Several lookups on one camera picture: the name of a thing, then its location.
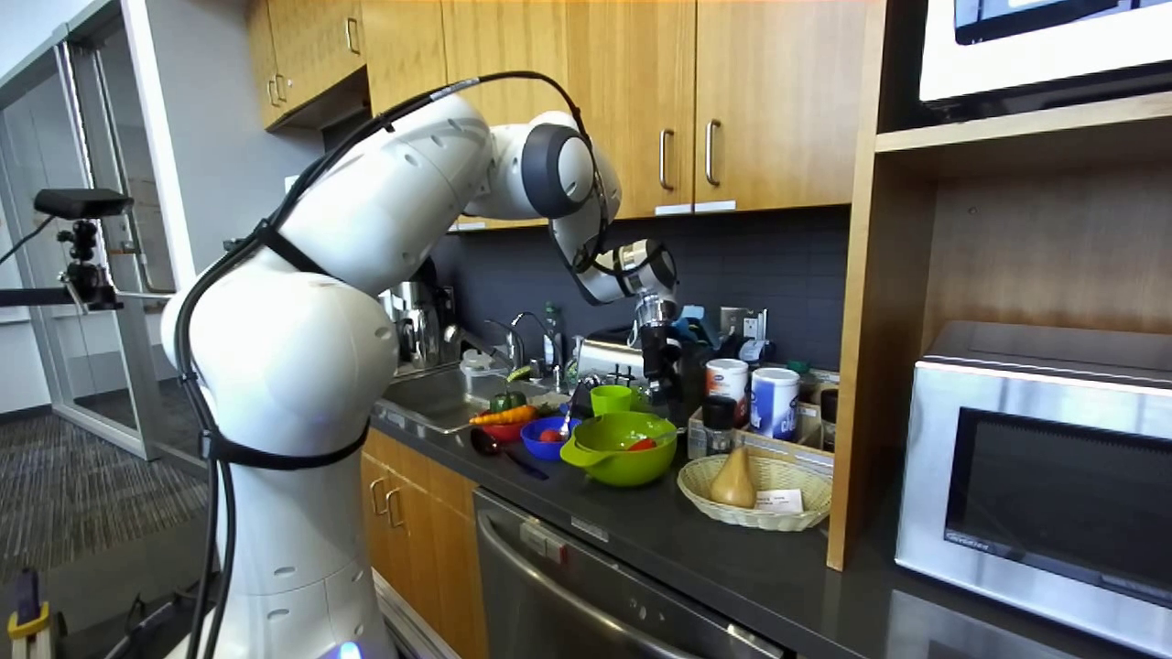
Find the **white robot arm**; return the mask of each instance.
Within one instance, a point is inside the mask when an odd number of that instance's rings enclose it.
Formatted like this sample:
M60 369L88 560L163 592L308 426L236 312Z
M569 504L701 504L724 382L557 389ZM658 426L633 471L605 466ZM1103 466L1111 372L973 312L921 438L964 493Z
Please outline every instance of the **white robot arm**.
M392 655L359 536L359 448L396 366L376 292L462 211L551 216L589 300L669 292L664 249L605 247L617 206L569 115L490 129L448 87L326 155L168 303L168 355L210 430L226 587L174 655Z

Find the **dishwasher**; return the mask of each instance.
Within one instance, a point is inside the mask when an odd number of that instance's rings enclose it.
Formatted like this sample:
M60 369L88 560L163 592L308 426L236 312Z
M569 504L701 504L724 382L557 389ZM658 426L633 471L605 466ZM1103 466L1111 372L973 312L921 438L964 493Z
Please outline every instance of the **dishwasher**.
M486 492L475 536L496 659L789 655Z

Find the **kitchen sink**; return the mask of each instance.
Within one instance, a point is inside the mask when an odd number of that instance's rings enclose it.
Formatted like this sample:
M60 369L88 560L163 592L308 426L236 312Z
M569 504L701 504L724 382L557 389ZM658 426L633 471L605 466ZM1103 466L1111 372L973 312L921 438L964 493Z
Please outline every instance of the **kitchen sink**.
M479 412L486 408L486 399L496 399L502 393L523 393L531 403L559 403L563 399L540 382L506 382L496 372L472 378L472 384L467 384L467 372L459 366L441 366L441 369L425 369L425 372L398 372L382 393L382 399L390 408L417 419L432 432L462 432L469 426L469 419Z

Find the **black cable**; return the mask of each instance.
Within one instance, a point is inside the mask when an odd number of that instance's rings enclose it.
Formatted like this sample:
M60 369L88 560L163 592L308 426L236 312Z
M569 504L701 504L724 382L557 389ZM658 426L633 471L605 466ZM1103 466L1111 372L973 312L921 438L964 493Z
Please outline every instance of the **black cable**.
M23 236L23 238L0 255L0 264L12 261L26 242L34 242L52 220L54 220L54 216L45 216L30 236Z
M232 483L232 466L215 458L215 443L225 438L225 432L219 432L219 426L215 426L215 419L213 419L213 411L210 411L210 403L204 403L204 394L200 394L200 389L197 389L200 378L197 378L197 366L193 366L193 355L191 355L191 315L193 315L197 300L200 300L225 273L232 273L232 271L236 271L238 264L246 264L248 255L255 255L255 253L264 249L264 236L266 236L266 229L277 229L277 227L294 216L302 194L304 194L315 179L323 179L323 176L326 176L351 145L359 145L367 137L386 131L386 129L392 129L396 120L402 120L406 115L425 111L425 107L432 107L432 104L441 104L441 98L448 98L448 96L459 96L459 92L467 92L467 87L479 87L479 84L490 84L490 81L514 81L514 77L545 81L545 84L569 104L569 111L573 111L573 118L574 118L574 123L579 123L579 137L583 137L583 143L586 143L586 155L589 155L589 162L595 162L595 179L598 179L598 159L595 159L589 131L586 131L586 123L583 123L583 111L573 104L573 96L569 96L553 77L545 77L545 72L540 72L540 71L502 71L502 72L486 72L486 77L453 81L453 84L442 84L442 87L429 87L429 92L420 92L420 96L410 96L406 104L376 115L375 120L367 120L367 123L359 123L351 137L343 137L331 155L323 155L315 166L308 166L308 167L294 179L294 187L290 187L290 194L284 198L284 206L277 206L266 220L262 220L262 223L254 227L254 236L248 236L238 249L232 249L226 255L219 255L219 261L187 289L187 295L185 295L185 303L179 303L179 312L175 312L175 369L179 369L179 382L185 382L185 389L187 389L197 419L200 419L200 430L204 430L204 438L210 438L210 448L204 448L204 449L210 449L210 471L213 471L213 477L210 477L210 483L213 483L210 552L204 552L200 589L197 589L197 604L193 604L193 620L191 620L187 659L197 655L200 620L210 614L204 609L210 609L210 581L213 581L213 564L215 564L215 509L219 509L219 504L215 504L215 477L225 480L226 539L225 539L225 564L219 564L219 600L215 600L215 614L213 614L213 630L210 630L204 655L215 650L215 636L219 636L219 622L225 622L225 609L226 609L226 592L232 592L236 536L238 536L238 530L236 530L236 483Z

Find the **floor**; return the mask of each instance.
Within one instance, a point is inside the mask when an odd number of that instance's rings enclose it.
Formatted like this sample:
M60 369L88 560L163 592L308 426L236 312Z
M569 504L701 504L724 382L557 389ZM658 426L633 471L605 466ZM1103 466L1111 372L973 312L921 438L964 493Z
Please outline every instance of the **floor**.
M23 564L66 622L74 655L109 641L200 574L210 488L191 466L139 460L52 411L0 419L0 592Z

